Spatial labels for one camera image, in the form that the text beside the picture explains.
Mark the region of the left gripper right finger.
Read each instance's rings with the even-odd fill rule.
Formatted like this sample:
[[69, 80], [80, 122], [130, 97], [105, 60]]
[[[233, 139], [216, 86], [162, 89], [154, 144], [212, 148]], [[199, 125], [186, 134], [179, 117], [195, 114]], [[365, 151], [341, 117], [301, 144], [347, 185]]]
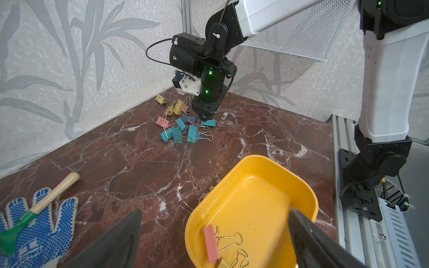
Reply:
[[288, 227], [298, 267], [366, 267], [299, 210], [289, 212]]

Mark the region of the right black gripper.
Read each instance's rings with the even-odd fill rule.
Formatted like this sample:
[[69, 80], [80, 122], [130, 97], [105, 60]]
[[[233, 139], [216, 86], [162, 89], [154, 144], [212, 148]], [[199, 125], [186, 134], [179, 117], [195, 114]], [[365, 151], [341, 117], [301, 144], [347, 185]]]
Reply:
[[238, 68], [227, 57], [219, 63], [203, 62], [200, 67], [200, 94], [192, 100], [192, 110], [202, 121], [213, 119], [232, 86]]

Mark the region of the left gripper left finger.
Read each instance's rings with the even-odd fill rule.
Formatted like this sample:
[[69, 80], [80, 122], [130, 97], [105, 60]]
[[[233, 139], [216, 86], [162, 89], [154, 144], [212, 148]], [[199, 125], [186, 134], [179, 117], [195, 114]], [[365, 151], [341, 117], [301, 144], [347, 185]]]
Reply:
[[142, 211], [135, 209], [62, 268], [133, 268]]

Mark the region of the yellow plastic storage tray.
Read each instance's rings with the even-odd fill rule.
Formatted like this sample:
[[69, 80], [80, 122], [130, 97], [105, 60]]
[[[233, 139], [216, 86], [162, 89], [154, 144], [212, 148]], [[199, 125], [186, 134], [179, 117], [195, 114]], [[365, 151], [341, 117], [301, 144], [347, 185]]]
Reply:
[[206, 249], [204, 229], [211, 227], [220, 259], [240, 267], [241, 251], [250, 268], [295, 268], [289, 212], [297, 209], [315, 222], [318, 200], [299, 176], [267, 157], [242, 159], [191, 213], [185, 246], [195, 268], [215, 268]]

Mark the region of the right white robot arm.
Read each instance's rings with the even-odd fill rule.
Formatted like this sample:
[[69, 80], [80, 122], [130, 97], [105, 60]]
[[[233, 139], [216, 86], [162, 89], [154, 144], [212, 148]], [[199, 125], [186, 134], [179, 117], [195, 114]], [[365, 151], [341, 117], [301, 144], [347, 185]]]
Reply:
[[[316, 1], [228, 1], [210, 17], [205, 37], [223, 52], [295, 15]], [[357, 155], [340, 150], [342, 204], [375, 221], [382, 215], [375, 187], [396, 176], [411, 148], [408, 116], [429, 40], [427, 1], [359, 1], [364, 34], [362, 108], [355, 127]]]

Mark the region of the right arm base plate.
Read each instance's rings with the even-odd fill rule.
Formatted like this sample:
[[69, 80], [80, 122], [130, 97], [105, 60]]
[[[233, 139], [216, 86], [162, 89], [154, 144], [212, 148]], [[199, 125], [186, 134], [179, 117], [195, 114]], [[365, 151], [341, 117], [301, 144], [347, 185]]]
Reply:
[[346, 176], [346, 167], [356, 157], [357, 154], [345, 149], [338, 151], [340, 174], [339, 200], [345, 208], [356, 214], [369, 220], [381, 222], [383, 216], [375, 189], [365, 190], [363, 186], [351, 181]]

